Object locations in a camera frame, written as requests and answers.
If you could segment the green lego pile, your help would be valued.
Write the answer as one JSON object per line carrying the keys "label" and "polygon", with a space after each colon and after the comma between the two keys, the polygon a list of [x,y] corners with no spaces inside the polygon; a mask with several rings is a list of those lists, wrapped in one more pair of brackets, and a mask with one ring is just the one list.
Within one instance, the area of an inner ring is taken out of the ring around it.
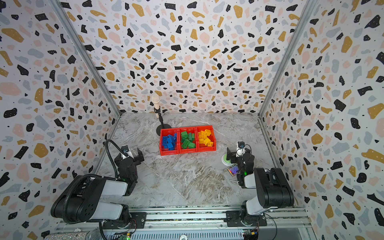
{"label": "green lego pile", "polygon": [[181,148],[182,150],[186,149],[195,149],[196,143],[195,143],[195,133],[183,131],[181,132]]}

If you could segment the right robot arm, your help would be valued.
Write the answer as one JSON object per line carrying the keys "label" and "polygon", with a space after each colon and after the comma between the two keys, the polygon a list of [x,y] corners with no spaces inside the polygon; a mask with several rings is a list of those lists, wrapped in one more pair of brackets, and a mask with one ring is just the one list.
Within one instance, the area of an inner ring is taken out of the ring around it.
{"label": "right robot arm", "polygon": [[236,151],[227,150],[226,157],[232,164],[228,172],[237,178],[239,186],[256,191],[256,196],[244,201],[239,211],[226,212],[228,220],[254,226],[263,214],[294,206],[294,194],[282,169],[255,168],[255,156],[250,145],[238,141]]}

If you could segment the yellow lego pile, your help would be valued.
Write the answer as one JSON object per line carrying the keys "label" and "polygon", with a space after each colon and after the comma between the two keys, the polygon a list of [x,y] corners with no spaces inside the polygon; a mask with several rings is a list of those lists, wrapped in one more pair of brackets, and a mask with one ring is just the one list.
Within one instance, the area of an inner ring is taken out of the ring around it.
{"label": "yellow lego pile", "polygon": [[212,147],[214,142],[210,139],[212,136],[212,131],[205,129],[204,131],[198,132],[199,144],[204,145],[205,147]]}

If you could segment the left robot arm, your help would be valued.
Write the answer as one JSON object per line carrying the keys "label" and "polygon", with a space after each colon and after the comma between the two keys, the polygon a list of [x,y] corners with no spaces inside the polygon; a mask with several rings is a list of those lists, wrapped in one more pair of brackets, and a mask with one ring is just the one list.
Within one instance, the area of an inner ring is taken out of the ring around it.
{"label": "left robot arm", "polygon": [[141,150],[134,156],[128,146],[123,146],[113,160],[118,173],[116,178],[95,174],[76,176],[54,202],[51,216],[66,224],[104,222],[105,226],[117,228],[133,224],[127,205],[102,202],[102,198],[130,196],[138,183],[137,166],[144,160]]}

